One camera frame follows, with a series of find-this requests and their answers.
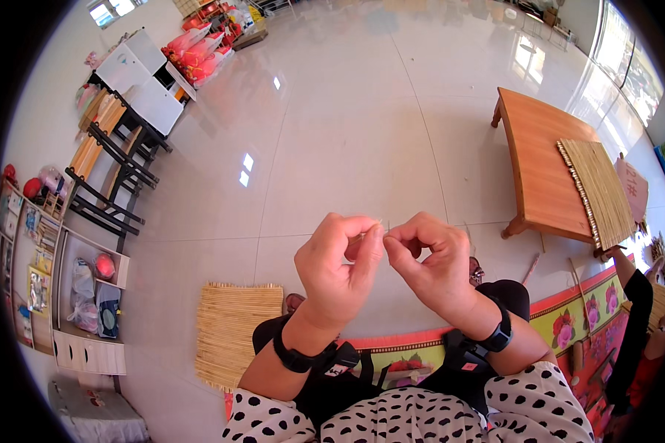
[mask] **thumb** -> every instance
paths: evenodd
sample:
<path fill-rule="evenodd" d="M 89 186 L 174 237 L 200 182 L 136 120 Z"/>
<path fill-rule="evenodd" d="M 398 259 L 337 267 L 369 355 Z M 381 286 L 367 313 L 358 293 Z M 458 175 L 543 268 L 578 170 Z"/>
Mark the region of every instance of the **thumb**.
<path fill-rule="evenodd" d="M 384 228 L 377 223 L 360 240 L 357 260 L 352 266 L 352 275 L 349 278 L 349 284 L 352 288 L 372 290 L 374 274 L 381 257 L 384 255 L 381 242 L 382 235 L 384 235 Z"/>
<path fill-rule="evenodd" d="M 390 235 L 384 237 L 384 247 L 389 255 L 389 265 L 412 286 L 416 276 L 423 270 L 423 265 L 416 261 L 406 246 Z"/>

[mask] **polka dot shirt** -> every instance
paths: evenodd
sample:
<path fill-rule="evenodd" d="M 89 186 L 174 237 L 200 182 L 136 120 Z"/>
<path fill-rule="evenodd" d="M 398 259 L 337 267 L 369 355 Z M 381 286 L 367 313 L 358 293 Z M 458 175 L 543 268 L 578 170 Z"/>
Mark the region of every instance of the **polka dot shirt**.
<path fill-rule="evenodd" d="M 591 424 L 562 372 L 548 361 L 485 385 L 487 425 L 452 395 L 414 387 L 392 389 L 355 403 L 320 428 L 323 443 L 367 442 L 583 442 L 594 441 Z M 310 442 L 311 421 L 293 402 L 270 400 L 237 389 L 232 417 L 222 433 L 240 443 Z"/>

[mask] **tiled floor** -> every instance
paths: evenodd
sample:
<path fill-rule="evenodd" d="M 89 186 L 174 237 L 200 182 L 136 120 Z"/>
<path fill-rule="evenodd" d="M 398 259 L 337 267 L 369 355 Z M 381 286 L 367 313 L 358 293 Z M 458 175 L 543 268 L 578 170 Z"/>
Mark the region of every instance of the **tiled floor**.
<path fill-rule="evenodd" d="M 489 124 L 497 86 L 593 125 L 609 155 L 650 181 L 648 221 L 665 235 L 665 178 L 639 118 L 580 51 L 550 44 L 548 28 L 544 40 L 523 33 L 521 17 L 485 0 L 305 1 L 187 105 L 175 151 L 154 164 L 160 185 L 138 200 L 147 225 L 125 245 L 121 384 L 156 441 L 215 439 L 224 425 L 222 394 L 194 375 L 199 288 L 303 292 L 293 254 L 327 212 L 395 226 L 426 210 L 467 230 L 486 280 L 523 279 L 542 242 L 533 231 L 500 238 L 515 197 L 504 129 Z M 603 269 L 588 244 L 546 235 L 545 246 L 534 301 L 574 285 L 568 257 L 582 279 Z M 383 261 L 343 335 L 442 324 Z"/>

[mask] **low wooden table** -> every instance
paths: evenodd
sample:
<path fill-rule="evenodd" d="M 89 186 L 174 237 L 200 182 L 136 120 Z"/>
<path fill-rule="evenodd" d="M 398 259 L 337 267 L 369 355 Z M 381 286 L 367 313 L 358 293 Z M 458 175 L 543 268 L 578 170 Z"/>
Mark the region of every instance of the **low wooden table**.
<path fill-rule="evenodd" d="M 557 141 L 601 141 L 583 121 L 532 97 L 498 88 L 491 126 L 500 119 L 510 146 L 517 216 L 502 232 L 503 238 L 527 228 L 541 233 L 594 243 L 586 209 L 576 190 Z"/>

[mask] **woven straw mat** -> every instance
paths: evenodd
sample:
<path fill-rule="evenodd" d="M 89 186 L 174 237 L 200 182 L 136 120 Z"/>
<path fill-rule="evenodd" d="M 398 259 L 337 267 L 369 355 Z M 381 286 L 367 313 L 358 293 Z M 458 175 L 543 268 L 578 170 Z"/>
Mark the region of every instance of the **woven straw mat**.
<path fill-rule="evenodd" d="M 254 329 L 281 315 L 283 298 L 283 286 L 274 284 L 242 288 L 207 283 L 197 307 L 197 377 L 233 392 L 254 359 Z"/>
<path fill-rule="evenodd" d="M 632 235 L 628 199 L 603 145 L 562 138 L 557 147 L 584 202 L 596 248 L 607 250 Z"/>
<path fill-rule="evenodd" d="M 626 301 L 623 303 L 628 312 L 630 312 L 633 303 Z M 658 328 L 657 323 L 665 315 L 665 286 L 662 284 L 652 284 L 652 310 L 650 311 L 650 320 L 648 320 L 647 329 L 655 332 Z"/>

